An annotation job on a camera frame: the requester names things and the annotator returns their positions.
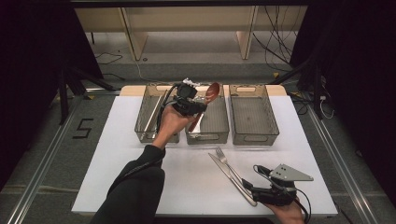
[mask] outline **black sleeve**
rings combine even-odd
[[[97,223],[152,223],[163,193],[164,150],[146,146],[128,162],[110,187],[106,200],[91,220]]]

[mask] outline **transparent storage bin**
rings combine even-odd
[[[136,125],[134,126],[134,131],[141,143],[152,143],[155,137],[155,128],[157,125],[157,116],[152,118],[152,125],[145,132],[146,126],[149,123],[152,112],[159,103],[159,100],[166,91],[169,91],[172,86],[158,85],[155,83],[150,83],[146,86],[145,93],[143,95],[142,105],[140,106],[139,115],[137,116]],[[173,91],[169,96],[168,101],[173,99],[173,95],[176,91]],[[169,143],[178,143],[179,134],[175,134]]]
[[[279,129],[265,85],[230,85],[229,99],[233,144],[271,146]]]
[[[197,87],[196,98],[197,101],[201,99],[205,101],[205,93],[210,84],[202,84]],[[195,130],[199,132],[189,133],[190,125],[185,129],[187,136],[187,143],[189,145],[201,144],[226,144],[228,134],[230,132],[229,121],[227,117],[227,106],[225,103],[224,89],[221,84],[219,96],[213,102],[207,105],[206,112],[202,116],[201,123]]]

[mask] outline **white table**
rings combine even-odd
[[[289,96],[270,96],[280,135],[270,147],[237,147],[229,134],[220,144],[233,168],[255,187],[269,188],[269,182],[253,170],[254,164],[275,169],[285,163],[314,177],[314,181],[295,182],[309,197],[313,217],[337,214],[331,195],[308,145],[304,130]],[[92,157],[72,212],[92,215],[106,198],[107,191],[124,165],[143,151],[134,132],[141,96],[118,96]],[[207,153],[215,145],[189,146],[184,132],[178,144],[169,144],[163,160],[166,173],[158,217],[261,217],[271,210],[260,204],[251,206]],[[304,195],[300,201],[308,209]]]

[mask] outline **fork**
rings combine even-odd
[[[242,178],[239,174],[236,173],[236,171],[233,169],[233,167],[231,167],[230,164],[228,164],[227,162],[227,158],[225,157],[224,153],[222,152],[221,148],[218,147],[216,149],[216,153],[218,154],[219,160],[224,163],[226,166],[228,166],[228,168],[230,168],[230,170],[233,172],[233,174],[235,175],[235,177],[238,179],[239,183],[242,184]]]

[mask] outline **wire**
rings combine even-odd
[[[298,12],[297,12],[297,17],[296,17],[296,19],[294,20],[294,24],[291,26],[291,28],[290,28],[290,32],[288,33],[288,35],[286,35],[286,37],[283,39],[283,40],[286,40],[288,37],[289,37],[289,35],[291,34],[291,32],[294,32],[294,35],[295,36],[297,36],[297,34],[296,34],[296,32],[295,31],[293,31],[293,29],[294,29],[294,27],[296,26],[296,24],[297,24],[297,20],[298,20],[298,18],[300,17],[300,11],[301,11],[301,6],[299,6],[299,8],[298,8]]]
[[[320,110],[321,110],[323,116],[324,116],[326,119],[332,119],[332,117],[334,116],[334,110],[332,111],[332,114],[331,114],[329,117],[327,117],[327,115],[324,113],[324,110],[323,110],[323,107],[322,107],[323,101],[324,101],[324,100],[321,100],[321,101],[320,101]]]
[[[156,128],[155,128],[155,133],[158,133],[158,131],[160,130],[160,127],[161,127],[161,119],[162,119],[162,117],[163,117],[163,111],[165,110],[166,106],[167,106],[169,103],[171,103],[171,102],[168,102],[168,103],[167,103],[168,98],[169,98],[170,94],[172,93],[173,89],[174,89],[175,87],[177,87],[177,86],[178,86],[177,84],[174,84],[174,85],[171,87],[171,89],[168,91],[168,93],[166,93],[165,98],[163,98],[163,104],[161,105],[160,112],[158,113],[158,117],[157,117],[157,126],[156,126]]]
[[[98,56],[96,56],[95,58],[96,58],[96,59],[97,59],[97,58],[100,58],[100,57],[102,57],[102,55],[104,55],[104,54],[108,54],[108,55],[111,55],[111,56],[117,56],[118,58],[115,59],[115,60],[113,60],[113,61],[110,61],[110,62],[108,62],[108,63],[99,63],[99,64],[110,64],[110,63],[114,63],[114,62],[116,62],[116,61],[118,61],[119,59],[122,58],[122,55],[120,55],[120,54],[112,54],[112,53],[107,53],[107,52],[101,53],[101,54],[99,54]]]
[[[134,60],[134,63],[136,64],[137,67],[137,71],[138,71],[138,75],[141,79],[145,80],[145,81],[149,81],[149,82],[155,82],[155,83],[160,83],[160,84],[165,84],[165,85],[172,85],[170,82],[163,82],[163,81],[159,81],[159,80],[154,80],[154,79],[148,79],[148,78],[144,78],[142,77],[142,72],[140,70],[140,66],[139,63],[137,63],[137,61]]]
[[[122,81],[126,80],[125,77],[119,77],[119,76],[117,76],[116,74],[113,74],[113,73],[103,73],[102,75],[104,75],[104,76],[114,76],[114,77],[117,77],[117,78],[121,79]]]
[[[286,85],[289,85],[289,84],[294,83],[294,82],[298,82],[298,80],[294,80],[294,81],[290,81],[290,82],[285,82],[285,83],[282,83],[281,85],[282,85],[282,86],[286,86]]]
[[[262,173],[260,173],[260,172],[259,172],[259,166],[258,166],[258,165],[253,165],[253,170],[254,170],[257,174],[261,175],[262,177],[264,177],[265,179],[267,179],[269,182],[271,182],[271,184],[274,185],[277,189],[281,189],[281,190],[285,190],[285,191],[286,191],[286,188],[285,188],[285,187],[279,186],[279,185],[278,185],[277,183],[275,183],[269,176],[263,175]]]
[[[300,189],[297,189],[297,190],[300,191],[305,196],[306,201],[308,202],[309,213],[306,213],[304,206],[302,204],[300,204],[300,202],[298,202],[297,199],[294,199],[294,201],[295,202],[297,201],[297,204],[299,204],[299,206],[302,207],[303,210],[305,210],[305,219],[306,219],[305,223],[308,223],[311,220],[311,214],[312,214],[311,202],[309,202],[308,196],[306,196],[306,194],[302,190],[300,190]]]
[[[347,213],[346,213],[343,209],[341,209],[340,205],[338,205],[338,203],[336,203],[334,200],[332,200],[332,201],[334,202],[335,207],[337,208],[337,210],[338,210],[339,212],[341,212],[341,213],[344,215],[344,217],[346,218],[346,220],[347,220],[350,224],[353,224],[352,219],[350,219],[350,217],[347,215]]]
[[[264,7],[264,9],[265,9],[265,12],[267,13],[268,19],[269,19],[269,21],[271,22],[272,27],[273,27],[273,31],[271,32],[271,35],[272,35],[272,36],[276,39],[276,41],[279,43],[280,52],[281,52],[281,54],[284,56],[284,58],[285,58],[285,60],[286,60],[285,54],[283,53],[283,50],[282,50],[282,46],[283,46],[283,48],[285,48],[285,50],[287,51],[287,53],[288,53],[289,55],[290,55],[289,51],[291,51],[291,49],[289,49],[289,48],[285,45],[285,43],[283,42],[282,38],[280,38],[279,31],[278,31],[278,29],[277,29],[277,18],[278,18],[278,16],[279,16],[279,7],[276,7],[276,23],[273,23],[273,20],[271,19],[270,14],[268,13],[267,7]]]
[[[297,100],[292,100],[294,103],[303,104],[303,106],[297,110],[297,115],[305,115],[306,113],[308,113],[308,106],[309,104],[313,103],[312,100],[306,100],[305,98],[300,97],[292,92],[287,92],[287,95],[290,96],[291,98],[297,99]]]
[[[280,24],[280,30],[282,31],[282,40],[285,40],[285,39],[289,36],[289,35],[286,36],[286,38],[283,37],[283,22],[285,22],[286,13],[288,12],[288,10],[289,10],[289,6],[286,7],[285,13],[283,13],[283,20],[282,20],[282,23]]]
[[[284,69],[280,69],[280,68],[278,68],[278,67],[276,67],[276,66],[272,66],[272,65],[270,65],[268,62],[267,62],[267,51],[270,51],[270,53],[272,53],[274,56],[276,56],[278,59],[280,59],[282,62],[284,62],[284,63],[286,63],[286,64],[289,64],[287,61],[285,61],[283,58],[281,58],[279,55],[277,55],[275,52],[273,52],[272,50],[270,50],[270,49],[268,49],[268,44],[269,43],[267,43],[267,46],[265,46],[260,40],[259,40],[259,38],[253,33],[253,36],[256,38],[256,40],[257,40],[257,42],[259,42],[259,44],[262,46],[262,48],[263,49],[265,49],[265,52],[264,52],[264,60],[265,60],[265,64],[267,65],[267,66],[269,66],[270,68],[272,68],[272,69],[275,69],[275,70],[279,70],[279,71],[282,71],[282,72],[289,72],[289,70],[284,70]]]

